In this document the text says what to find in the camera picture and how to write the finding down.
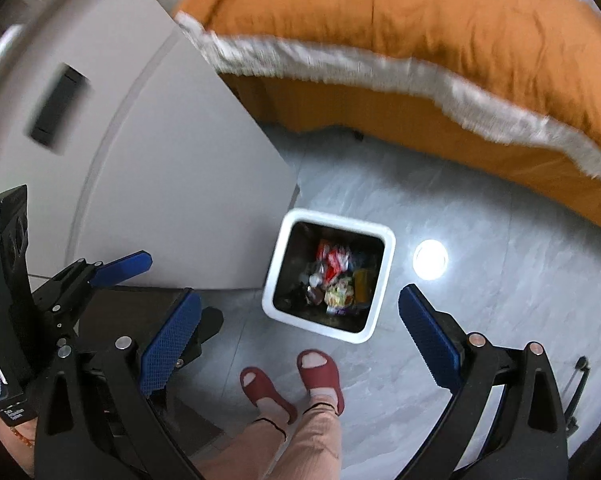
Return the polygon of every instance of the white ruffle trim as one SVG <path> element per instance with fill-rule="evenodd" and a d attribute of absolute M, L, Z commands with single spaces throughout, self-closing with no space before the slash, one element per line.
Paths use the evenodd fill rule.
<path fill-rule="evenodd" d="M 558 150 L 585 174 L 601 179 L 601 148 L 582 131 L 496 97 L 428 61 L 394 59 L 349 46 L 273 36 L 221 37 L 185 12 L 176 22 L 216 72 L 359 86 L 431 99 L 481 137 L 503 144 Z"/>

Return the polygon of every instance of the gray tile floor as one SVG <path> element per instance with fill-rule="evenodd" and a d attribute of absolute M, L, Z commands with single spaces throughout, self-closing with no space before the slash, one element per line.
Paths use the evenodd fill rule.
<path fill-rule="evenodd" d="M 264 129 L 298 174 L 298 206 L 393 229 L 397 250 L 379 324 L 356 346 L 270 320 L 260 291 L 204 293 L 226 323 L 205 344 L 203 358 L 174 377 L 184 402 L 236 434 L 256 414 L 238 383 L 243 367 L 263 368 L 284 396 L 304 402 L 295 356 L 324 349 L 340 365 L 347 400 L 342 478 L 393 479 L 449 400 L 397 312 L 399 291 L 416 283 L 468 332 L 513 348 L 542 342 L 564 399 L 577 382 L 567 387 L 574 363 L 587 355 L 593 371 L 570 453 L 594 431 L 601 420 L 601 229 L 514 184 L 371 137 L 357 142 L 343 128 L 303 136 Z M 450 255 L 447 272 L 431 282 L 411 266 L 415 247 L 427 238 L 440 240 Z M 491 399 L 464 462 L 479 452 L 497 400 Z"/>

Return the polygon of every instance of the pink pants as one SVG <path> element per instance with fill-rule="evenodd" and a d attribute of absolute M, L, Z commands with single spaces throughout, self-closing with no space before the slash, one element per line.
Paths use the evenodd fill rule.
<path fill-rule="evenodd" d="M 267 420 L 256 420 L 212 460 L 196 465 L 205 480 L 261 480 L 285 436 Z M 338 480 L 341 427 L 331 406 L 318 404 L 300 421 L 270 480 Z"/>

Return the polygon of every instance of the red slipper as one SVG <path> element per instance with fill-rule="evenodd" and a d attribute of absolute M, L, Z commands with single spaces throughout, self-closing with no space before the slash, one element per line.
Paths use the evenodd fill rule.
<path fill-rule="evenodd" d="M 327 362 L 324 365 L 315 368 L 303 368 L 303 356 L 311 353 L 322 355 Z M 338 366 L 336 362 L 325 352 L 320 350 L 304 350 L 296 358 L 298 373 L 303 380 L 303 384 L 308 391 L 312 388 L 334 388 L 338 396 L 337 415 L 343 413 L 345 409 L 345 399 L 340 388 L 340 377 L 338 375 Z"/>
<path fill-rule="evenodd" d="M 243 379 L 247 374 L 254 374 L 256 377 L 247 386 L 243 386 Z M 249 399 L 254 406 L 258 407 L 256 405 L 257 400 L 269 397 L 270 399 L 273 399 L 276 404 L 282 407 L 282 409 L 289 413 L 290 420 L 287 422 L 287 424 L 293 424 L 294 421 L 296 421 L 296 418 L 298 417 L 296 407 L 291 402 L 287 402 L 282 398 L 280 393 L 278 393 L 276 388 L 274 388 L 272 380 L 267 377 L 267 374 L 260 368 L 245 368 L 240 373 L 240 386 L 243 388 L 247 399 Z"/>

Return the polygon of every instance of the blue textured pad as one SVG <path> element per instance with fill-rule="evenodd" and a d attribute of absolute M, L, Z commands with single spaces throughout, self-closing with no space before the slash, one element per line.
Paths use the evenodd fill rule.
<path fill-rule="evenodd" d="M 399 314 L 409 335 L 417 344 L 436 384 L 455 394 L 462 384 L 461 357 L 434 319 L 433 312 L 434 309 L 424 304 L 410 285 L 401 290 Z"/>
<path fill-rule="evenodd" d="M 89 280 L 89 284 L 91 286 L 118 285 L 125 280 L 147 272 L 151 264 L 151 254 L 139 251 L 101 267 Z"/>
<path fill-rule="evenodd" d="M 177 306 L 140 359 L 138 387 L 146 397 L 164 388 L 176 361 L 200 323 L 200 296 L 190 292 Z"/>

